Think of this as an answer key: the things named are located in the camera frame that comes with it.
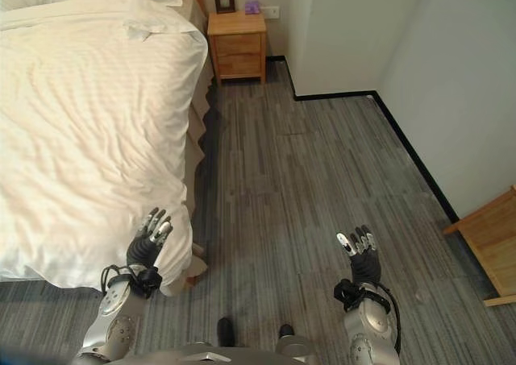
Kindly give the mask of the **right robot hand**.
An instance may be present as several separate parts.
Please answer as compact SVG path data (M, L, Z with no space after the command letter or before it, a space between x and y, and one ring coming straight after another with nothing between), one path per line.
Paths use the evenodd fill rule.
M362 225L348 236L338 232L336 238L350 259L352 282L377 286L381 282L381 264L372 231Z

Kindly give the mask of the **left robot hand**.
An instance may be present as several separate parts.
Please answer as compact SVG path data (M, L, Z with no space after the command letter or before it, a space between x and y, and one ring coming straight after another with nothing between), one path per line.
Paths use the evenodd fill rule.
M173 225L167 210L159 207L152 209L143 219L127 248L127 265L152 268L172 230Z

